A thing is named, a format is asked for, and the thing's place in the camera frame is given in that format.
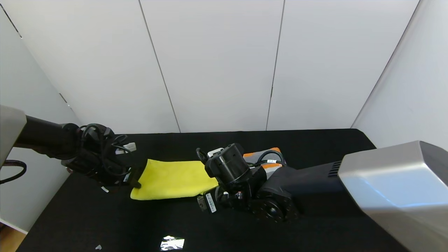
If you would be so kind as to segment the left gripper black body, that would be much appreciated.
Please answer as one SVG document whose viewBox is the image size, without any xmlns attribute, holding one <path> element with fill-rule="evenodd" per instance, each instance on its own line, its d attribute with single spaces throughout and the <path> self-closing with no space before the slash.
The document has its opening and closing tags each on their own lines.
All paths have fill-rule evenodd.
<svg viewBox="0 0 448 252">
<path fill-rule="evenodd" d="M 132 160 L 114 160 L 114 174 L 117 178 L 116 182 L 114 182 L 115 186 L 121 186 L 130 181 L 133 166 L 135 166 L 135 162 Z"/>
</svg>

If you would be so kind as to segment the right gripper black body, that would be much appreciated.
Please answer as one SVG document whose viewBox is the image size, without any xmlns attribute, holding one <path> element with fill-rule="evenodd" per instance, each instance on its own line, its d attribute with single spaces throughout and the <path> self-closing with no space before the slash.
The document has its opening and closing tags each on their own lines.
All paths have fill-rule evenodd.
<svg viewBox="0 0 448 252">
<path fill-rule="evenodd" d="M 226 191 L 220 186 L 211 188 L 203 194 L 205 200 L 205 206 L 210 214 L 217 214 L 221 210 L 224 210 L 224 198 Z"/>
</svg>

